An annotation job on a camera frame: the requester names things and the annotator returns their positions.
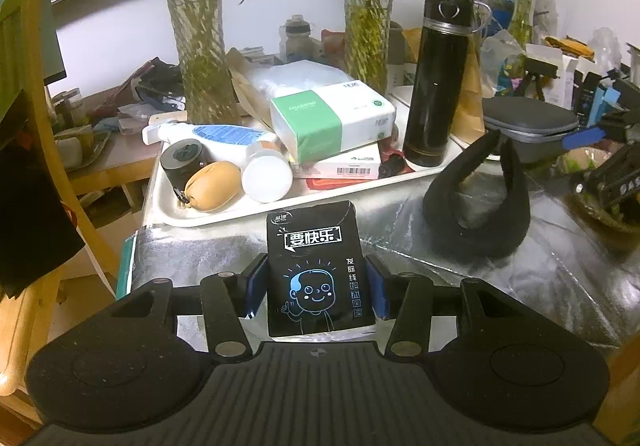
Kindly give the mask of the black cartoon snack packet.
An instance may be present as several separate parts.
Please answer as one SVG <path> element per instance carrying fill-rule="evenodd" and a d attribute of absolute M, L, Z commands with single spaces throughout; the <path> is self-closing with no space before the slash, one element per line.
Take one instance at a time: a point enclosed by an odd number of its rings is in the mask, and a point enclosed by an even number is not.
<path fill-rule="evenodd" d="M 349 201 L 267 217 L 268 330 L 274 340 L 359 338 L 374 330 L 368 273 Z"/>

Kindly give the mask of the black neck pillow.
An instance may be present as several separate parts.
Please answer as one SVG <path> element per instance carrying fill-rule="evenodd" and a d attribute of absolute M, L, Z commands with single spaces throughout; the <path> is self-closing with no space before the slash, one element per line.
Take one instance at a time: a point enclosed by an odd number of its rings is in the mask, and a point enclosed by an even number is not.
<path fill-rule="evenodd" d="M 427 241 L 439 252 L 512 254 L 530 224 L 527 181 L 512 141 L 490 131 L 463 150 L 424 193 L 422 215 Z"/>

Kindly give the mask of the woven basket tray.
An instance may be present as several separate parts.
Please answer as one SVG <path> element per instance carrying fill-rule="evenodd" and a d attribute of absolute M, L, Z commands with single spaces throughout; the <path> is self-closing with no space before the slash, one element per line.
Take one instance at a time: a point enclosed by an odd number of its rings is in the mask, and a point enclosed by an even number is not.
<path fill-rule="evenodd" d="M 562 158 L 570 195 L 602 226 L 639 240 L 639 146 L 615 152 L 598 148 L 570 150 Z"/>

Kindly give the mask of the grey zip hard case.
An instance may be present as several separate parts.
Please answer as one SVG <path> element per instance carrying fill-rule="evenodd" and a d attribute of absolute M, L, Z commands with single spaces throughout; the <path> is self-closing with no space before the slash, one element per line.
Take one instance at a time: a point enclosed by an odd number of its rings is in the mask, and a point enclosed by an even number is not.
<path fill-rule="evenodd" d="M 484 98 L 484 125 L 510 139 L 523 164 L 549 161 L 564 152 L 562 140 L 577 131 L 576 115 L 538 99 L 515 96 Z"/>

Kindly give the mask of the tan egg-shaped pouch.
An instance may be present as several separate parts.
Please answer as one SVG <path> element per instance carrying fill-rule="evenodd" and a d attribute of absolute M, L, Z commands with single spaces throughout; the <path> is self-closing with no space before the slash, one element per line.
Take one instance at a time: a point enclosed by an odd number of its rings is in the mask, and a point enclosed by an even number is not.
<path fill-rule="evenodd" d="M 186 183 L 186 202 L 195 210 L 218 210 L 233 200 L 241 190 L 241 171 L 228 161 L 208 164 Z"/>

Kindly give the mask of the white plastic tray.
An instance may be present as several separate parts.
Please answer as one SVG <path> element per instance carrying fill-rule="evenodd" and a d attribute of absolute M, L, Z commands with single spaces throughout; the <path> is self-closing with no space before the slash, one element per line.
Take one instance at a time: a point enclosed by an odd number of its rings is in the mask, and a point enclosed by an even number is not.
<path fill-rule="evenodd" d="M 316 163 L 330 172 L 333 188 L 311 184 L 272 132 L 240 125 L 193 125 L 175 121 L 148 125 L 142 141 L 163 145 L 150 182 L 145 221 L 172 227 L 198 227 L 220 221 L 323 202 L 444 170 L 462 149 L 450 140 L 445 160 L 436 167 L 413 167 L 378 176 L 387 157 L 377 143 Z"/>

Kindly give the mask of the white round jar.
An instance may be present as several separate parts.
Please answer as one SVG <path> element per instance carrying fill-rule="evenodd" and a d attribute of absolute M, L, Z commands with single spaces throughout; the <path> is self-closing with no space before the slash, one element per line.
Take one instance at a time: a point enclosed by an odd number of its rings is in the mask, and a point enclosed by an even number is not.
<path fill-rule="evenodd" d="M 283 199 L 293 184 L 293 173 L 288 159 L 278 150 L 249 147 L 241 174 L 244 193 L 260 203 Z"/>

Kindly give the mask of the red white flat box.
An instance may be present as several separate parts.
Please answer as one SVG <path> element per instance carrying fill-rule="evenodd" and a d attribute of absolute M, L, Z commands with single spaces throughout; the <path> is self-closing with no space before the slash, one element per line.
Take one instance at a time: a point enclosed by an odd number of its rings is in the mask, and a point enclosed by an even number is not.
<path fill-rule="evenodd" d="M 376 143 L 317 162 L 299 164 L 290 161 L 294 177 L 304 179 L 376 179 L 381 163 Z"/>

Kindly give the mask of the black thermos bottle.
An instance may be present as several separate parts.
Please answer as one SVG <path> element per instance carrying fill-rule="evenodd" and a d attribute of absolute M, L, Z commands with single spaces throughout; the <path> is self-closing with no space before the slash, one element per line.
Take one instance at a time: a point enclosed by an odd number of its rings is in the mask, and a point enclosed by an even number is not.
<path fill-rule="evenodd" d="M 409 163 L 435 167 L 444 161 L 471 37 L 490 18 L 490 7 L 476 0 L 425 0 L 402 146 Z"/>

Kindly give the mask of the green white tissue box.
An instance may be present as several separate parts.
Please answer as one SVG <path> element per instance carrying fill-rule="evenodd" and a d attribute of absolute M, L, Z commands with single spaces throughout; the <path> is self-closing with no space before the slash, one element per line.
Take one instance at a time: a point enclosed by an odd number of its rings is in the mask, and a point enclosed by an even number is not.
<path fill-rule="evenodd" d="M 393 134 L 396 108 L 360 80 L 274 98 L 271 125 L 293 160 L 317 162 Z"/>

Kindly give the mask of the wooden chair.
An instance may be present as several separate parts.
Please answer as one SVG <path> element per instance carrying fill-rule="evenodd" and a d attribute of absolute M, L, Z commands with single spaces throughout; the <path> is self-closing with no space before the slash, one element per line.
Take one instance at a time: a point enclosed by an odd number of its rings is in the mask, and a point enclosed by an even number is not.
<path fill-rule="evenodd" d="M 26 392 L 47 343 L 63 266 L 87 251 L 104 280 L 118 259 L 81 207 L 56 147 L 42 78 L 1 114 L 1 398 Z"/>

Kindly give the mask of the glass vase with bamboo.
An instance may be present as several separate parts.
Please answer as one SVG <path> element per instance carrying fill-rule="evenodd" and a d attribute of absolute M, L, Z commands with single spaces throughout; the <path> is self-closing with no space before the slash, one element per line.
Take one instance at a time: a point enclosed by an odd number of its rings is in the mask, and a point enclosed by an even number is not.
<path fill-rule="evenodd" d="M 224 50 L 222 0 L 167 0 L 188 120 L 238 124 L 241 120 Z"/>

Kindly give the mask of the green paper bag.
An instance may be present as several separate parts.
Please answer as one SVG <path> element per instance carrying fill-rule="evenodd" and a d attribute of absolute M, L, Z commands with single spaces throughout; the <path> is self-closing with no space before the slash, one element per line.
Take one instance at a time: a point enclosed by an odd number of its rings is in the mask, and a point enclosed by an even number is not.
<path fill-rule="evenodd" d="M 1 0 L 1 114 L 30 79 L 50 85 L 66 76 L 51 0 Z"/>

